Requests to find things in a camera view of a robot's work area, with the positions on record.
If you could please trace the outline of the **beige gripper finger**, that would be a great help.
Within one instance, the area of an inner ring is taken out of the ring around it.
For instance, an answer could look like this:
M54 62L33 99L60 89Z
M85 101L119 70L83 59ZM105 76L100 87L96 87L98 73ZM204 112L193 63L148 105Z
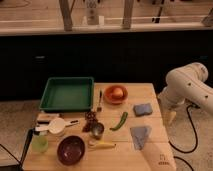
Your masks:
M170 111L167 116L167 124L170 125L176 117L176 111Z

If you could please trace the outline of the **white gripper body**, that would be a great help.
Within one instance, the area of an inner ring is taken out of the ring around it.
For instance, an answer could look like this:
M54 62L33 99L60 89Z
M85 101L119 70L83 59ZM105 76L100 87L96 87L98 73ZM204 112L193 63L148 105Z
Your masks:
M183 104L183 98L177 94L161 92L158 95L162 113L169 115L177 107Z

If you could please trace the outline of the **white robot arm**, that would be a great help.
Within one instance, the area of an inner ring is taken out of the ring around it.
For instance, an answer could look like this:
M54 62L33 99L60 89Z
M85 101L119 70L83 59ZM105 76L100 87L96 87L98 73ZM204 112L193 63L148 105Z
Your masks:
M189 100L207 113L213 114L213 88L206 85L208 70L199 62L178 67L166 75L166 87L158 94L163 123L170 125L175 109Z

